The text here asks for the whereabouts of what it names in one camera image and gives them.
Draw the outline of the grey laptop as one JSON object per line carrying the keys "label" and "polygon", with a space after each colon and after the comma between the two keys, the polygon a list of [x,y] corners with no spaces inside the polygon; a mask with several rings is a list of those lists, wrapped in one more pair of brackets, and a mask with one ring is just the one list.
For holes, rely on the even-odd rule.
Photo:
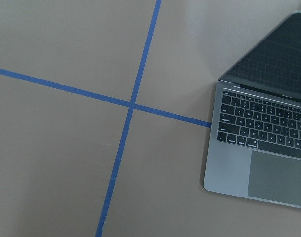
{"label": "grey laptop", "polygon": [[301,11],[218,79],[203,186],[301,209]]}

